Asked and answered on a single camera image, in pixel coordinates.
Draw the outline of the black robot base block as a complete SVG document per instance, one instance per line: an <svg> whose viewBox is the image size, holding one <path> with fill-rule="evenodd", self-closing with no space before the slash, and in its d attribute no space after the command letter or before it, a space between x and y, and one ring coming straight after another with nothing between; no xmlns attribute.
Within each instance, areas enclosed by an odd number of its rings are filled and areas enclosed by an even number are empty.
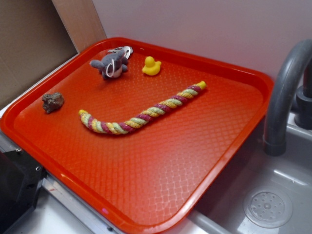
<svg viewBox="0 0 312 234"><path fill-rule="evenodd" d="M44 167L22 149L0 154L0 232L8 233L37 206Z"/></svg>

